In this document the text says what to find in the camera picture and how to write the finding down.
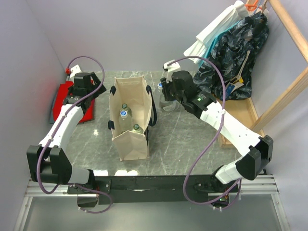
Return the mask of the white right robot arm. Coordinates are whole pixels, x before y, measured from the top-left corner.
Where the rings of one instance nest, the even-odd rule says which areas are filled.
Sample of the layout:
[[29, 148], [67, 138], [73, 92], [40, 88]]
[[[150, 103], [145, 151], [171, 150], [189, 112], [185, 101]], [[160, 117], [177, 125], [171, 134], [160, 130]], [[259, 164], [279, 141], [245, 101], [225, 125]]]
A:
[[211, 125], [228, 139], [241, 157], [215, 172], [212, 189], [221, 192], [233, 180], [254, 180], [272, 160], [273, 139], [248, 129], [225, 111], [211, 94], [197, 87], [188, 71], [172, 74], [172, 80], [161, 79], [162, 93], [167, 101], [178, 101], [184, 109]]

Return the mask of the blue label water bottle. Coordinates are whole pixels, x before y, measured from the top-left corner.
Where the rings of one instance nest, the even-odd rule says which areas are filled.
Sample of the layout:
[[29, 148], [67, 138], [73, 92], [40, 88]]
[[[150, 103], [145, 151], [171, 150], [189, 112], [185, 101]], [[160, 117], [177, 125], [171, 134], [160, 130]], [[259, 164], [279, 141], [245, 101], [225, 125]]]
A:
[[179, 106], [180, 106], [180, 103], [178, 101], [174, 100], [171, 104], [171, 110], [172, 111], [177, 110]]

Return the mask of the beige canvas tote bag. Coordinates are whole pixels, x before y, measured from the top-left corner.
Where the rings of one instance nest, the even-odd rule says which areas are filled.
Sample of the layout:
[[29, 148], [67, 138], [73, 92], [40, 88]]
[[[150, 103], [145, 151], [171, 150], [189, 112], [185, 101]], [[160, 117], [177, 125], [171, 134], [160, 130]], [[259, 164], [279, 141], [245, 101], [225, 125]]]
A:
[[[122, 104], [127, 104], [132, 110], [132, 122], [143, 129], [143, 134], [132, 129], [123, 131], [119, 124]], [[156, 124], [157, 116], [151, 118], [155, 111], [152, 89], [144, 76], [130, 78], [115, 78], [109, 94], [110, 119], [108, 128], [112, 133], [121, 161], [149, 158], [148, 128]]]

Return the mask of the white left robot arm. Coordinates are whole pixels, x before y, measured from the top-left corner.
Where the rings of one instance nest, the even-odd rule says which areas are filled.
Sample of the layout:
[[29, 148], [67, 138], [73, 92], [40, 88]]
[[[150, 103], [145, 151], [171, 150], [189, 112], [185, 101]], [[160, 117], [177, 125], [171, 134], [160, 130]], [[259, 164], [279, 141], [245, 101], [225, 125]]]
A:
[[38, 145], [29, 146], [26, 155], [30, 176], [45, 194], [52, 194], [54, 190], [46, 190], [44, 183], [53, 183], [55, 187], [78, 184], [84, 193], [96, 189], [93, 171], [73, 167], [65, 150], [75, 127], [92, 101], [105, 91], [105, 86], [94, 72], [75, 74], [74, 84], [68, 88], [60, 114], [51, 130]]

